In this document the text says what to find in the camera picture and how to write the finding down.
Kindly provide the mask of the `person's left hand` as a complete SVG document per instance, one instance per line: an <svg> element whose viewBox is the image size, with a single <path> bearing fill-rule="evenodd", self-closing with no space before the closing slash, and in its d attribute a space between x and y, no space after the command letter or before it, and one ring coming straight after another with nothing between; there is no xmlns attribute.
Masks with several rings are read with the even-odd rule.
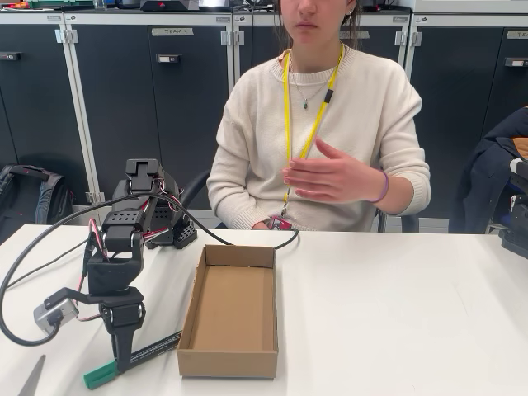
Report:
<svg viewBox="0 0 528 396"><path fill-rule="evenodd" d="M283 169L284 183L297 196L322 202L366 200L377 203L389 192L389 177L382 171L315 140L322 158L293 159Z"/></svg>

